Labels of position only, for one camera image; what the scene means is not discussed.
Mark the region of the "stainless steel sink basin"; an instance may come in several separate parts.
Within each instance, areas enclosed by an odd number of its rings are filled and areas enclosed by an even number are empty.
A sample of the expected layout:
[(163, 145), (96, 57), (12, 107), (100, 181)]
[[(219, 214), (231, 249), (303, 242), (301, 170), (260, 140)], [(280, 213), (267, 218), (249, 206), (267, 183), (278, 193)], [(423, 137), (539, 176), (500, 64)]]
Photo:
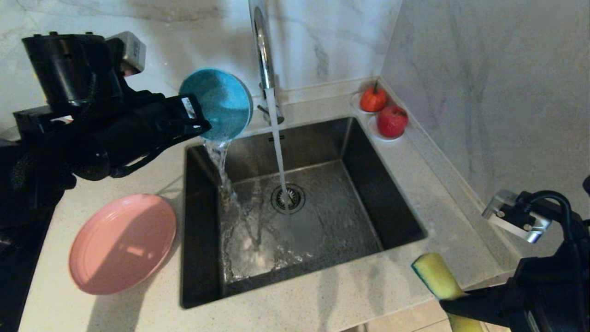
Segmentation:
[(186, 151), (180, 305), (198, 307), (424, 239), (354, 117), (280, 130), (286, 183), (304, 207), (271, 206), (271, 133)]

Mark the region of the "red toy apple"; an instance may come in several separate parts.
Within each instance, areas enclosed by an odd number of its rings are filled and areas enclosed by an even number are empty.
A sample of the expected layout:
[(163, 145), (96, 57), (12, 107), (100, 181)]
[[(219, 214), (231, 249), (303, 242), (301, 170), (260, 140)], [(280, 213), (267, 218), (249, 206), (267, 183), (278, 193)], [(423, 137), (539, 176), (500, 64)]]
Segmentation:
[(385, 138), (398, 138), (404, 134), (409, 122), (407, 112), (402, 107), (384, 107), (377, 116), (377, 129)]

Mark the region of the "running water stream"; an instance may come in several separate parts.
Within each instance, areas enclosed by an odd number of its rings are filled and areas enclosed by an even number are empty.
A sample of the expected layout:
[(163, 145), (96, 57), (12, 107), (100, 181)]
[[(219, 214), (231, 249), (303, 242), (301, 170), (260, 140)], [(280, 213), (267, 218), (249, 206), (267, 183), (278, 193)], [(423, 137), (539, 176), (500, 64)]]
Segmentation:
[(282, 188), (281, 200), (283, 202), (286, 214), (290, 215), (291, 212), (289, 210), (289, 204), (291, 203), (291, 198), (288, 194), (288, 188), (286, 185), (286, 174), (283, 166), (282, 146), (280, 143), (279, 124), (277, 117), (277, 106), (274, 95), (274, 88), (264, 89), (264, 93), (267, 99), (268, 113), (271, 121), (272, 138), (274, 139), (273, 143), (279, 170), (280, 185)]

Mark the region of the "pink plate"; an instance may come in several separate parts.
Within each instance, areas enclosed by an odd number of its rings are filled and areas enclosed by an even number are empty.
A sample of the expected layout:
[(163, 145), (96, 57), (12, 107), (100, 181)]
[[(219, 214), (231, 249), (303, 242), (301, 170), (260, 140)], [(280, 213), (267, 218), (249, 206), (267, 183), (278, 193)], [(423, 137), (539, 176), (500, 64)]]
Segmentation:
[(162, 265), (176, 234), (176, 214), (165, 198), (118, 198), (95, 212), (78, 232), (68, 258), (72, 281), (93, 296), (135, 287)]

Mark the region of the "chrome gooseneck faucet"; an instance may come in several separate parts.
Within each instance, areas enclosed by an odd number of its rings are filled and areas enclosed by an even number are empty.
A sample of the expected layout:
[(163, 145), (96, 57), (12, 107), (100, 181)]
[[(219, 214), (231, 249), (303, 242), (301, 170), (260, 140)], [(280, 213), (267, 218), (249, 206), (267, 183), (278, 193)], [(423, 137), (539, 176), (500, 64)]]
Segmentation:
[(270, 32), (267, 27), (267, 11), (264, 0), (248, 0), (248, 5), (254, 36), (255, 54), (260, 71), (259, 87), (263, 98), (263, 103), (258, 105), (258, 109), (264, 113), (265, 121), (271, 124), (267, 91), (268, 89), (274, 89), (276, 82), (272, 63)]

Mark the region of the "yellow sponge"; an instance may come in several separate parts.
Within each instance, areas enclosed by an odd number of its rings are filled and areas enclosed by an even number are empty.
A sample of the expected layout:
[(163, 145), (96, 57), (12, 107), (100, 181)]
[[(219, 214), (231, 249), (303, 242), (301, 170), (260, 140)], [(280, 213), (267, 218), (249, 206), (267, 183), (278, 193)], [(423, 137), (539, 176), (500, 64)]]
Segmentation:
[[(411, 267), (437, 301), (458, 300), (466, 296), (440, 254), (423, 254)], [(448, 314), (448, 319), (452, 332), (484, 332), (478, 320), (455, 314)]]

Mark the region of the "small white dish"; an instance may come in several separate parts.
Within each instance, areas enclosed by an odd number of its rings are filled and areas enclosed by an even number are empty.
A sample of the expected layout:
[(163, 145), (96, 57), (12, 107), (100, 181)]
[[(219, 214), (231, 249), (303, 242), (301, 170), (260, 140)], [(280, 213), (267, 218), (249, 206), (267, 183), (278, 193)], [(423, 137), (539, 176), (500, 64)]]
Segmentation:
[(367, 128), (369, 130), (369, 132), (371, 133), (371, 135), (376, 138), (378, 141), (382, 141), (382, 142), (394, 142), (398, 139), (400, 139), (402, 136), (405, 135), (405, 131), (402, 131), (400, 135), (396, 136), (396, 137), (388, 137), (388, 136), (384, 136), (382, 135), (379, 131), (378, 131), (378, 126), (377, 126), (377, 122), (378, 122), (378, 118), (377, 116), (373, 116), (371, 118), (369, 118), (367, 120)]
[(377, 103), (377, 108), (373, 109), (371, 108), (370, 111), (365, 111), (364, 108), (362, 108), (361, 105), (361, 100), (363, 99), (363, 97), (365, 96), (369, 96), (372, 93), (364, 93), (364, 92), (359, 92), (356, 93), (355, 95), (353, 95), (350, 99), (350, 105), (356, 109), (356, 111), (365, 114), (365, 115), (376, 115), (378, 112), (382, 111), (383, 108), (385, 108), (388, 103), (389, 103), (389, 95), (388, 93), (385, 92), (385, 90), (382, 90), (381, 93), (378, 93), (378, 103)]

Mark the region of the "teal bowl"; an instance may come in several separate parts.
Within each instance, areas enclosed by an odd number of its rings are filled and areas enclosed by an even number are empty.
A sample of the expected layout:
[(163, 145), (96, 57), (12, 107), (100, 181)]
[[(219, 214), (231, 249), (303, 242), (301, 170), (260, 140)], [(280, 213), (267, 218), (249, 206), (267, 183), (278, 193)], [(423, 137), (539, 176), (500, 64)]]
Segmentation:
[(215, 68), (196, 70), (180, 86), (181, 95), (192, 93), (212, 128), (204, 140), (228, 142), (249, 126), (253, 100), (245, 84), (233, 74)]

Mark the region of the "red toy tomato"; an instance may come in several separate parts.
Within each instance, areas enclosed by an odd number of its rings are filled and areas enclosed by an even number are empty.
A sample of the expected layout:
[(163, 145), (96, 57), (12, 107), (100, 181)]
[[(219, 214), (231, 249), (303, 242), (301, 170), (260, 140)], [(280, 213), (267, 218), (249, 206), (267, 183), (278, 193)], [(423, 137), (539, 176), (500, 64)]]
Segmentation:
[(366, 89), (360, 98), (360, 108), (364, 112), (380, 112), (388, 101), (388, 95), (384, 89), (375, 84), (373, 88)]

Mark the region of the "black induction cooktop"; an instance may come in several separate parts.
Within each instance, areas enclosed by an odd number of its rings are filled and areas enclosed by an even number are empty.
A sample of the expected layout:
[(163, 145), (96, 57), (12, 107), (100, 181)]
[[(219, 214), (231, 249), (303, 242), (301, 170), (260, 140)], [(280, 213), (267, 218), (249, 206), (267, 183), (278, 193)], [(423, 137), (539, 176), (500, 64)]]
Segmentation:
[(51, 217), (0, 229), (0, 332), (17, 332)]

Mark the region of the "round metal drain strainer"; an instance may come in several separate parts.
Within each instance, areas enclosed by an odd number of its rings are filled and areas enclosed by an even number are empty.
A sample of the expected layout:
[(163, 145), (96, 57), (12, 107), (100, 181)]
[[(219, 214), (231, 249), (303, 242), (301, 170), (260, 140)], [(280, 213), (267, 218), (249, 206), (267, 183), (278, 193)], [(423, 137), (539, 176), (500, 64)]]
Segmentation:
[(302, 187), (293, 183), (286, 184), (286, 194), (279, 185), (271, 194), (271, 206), (278, 213), (289, 215), (299, 212), (305, 204), (306, 195)]

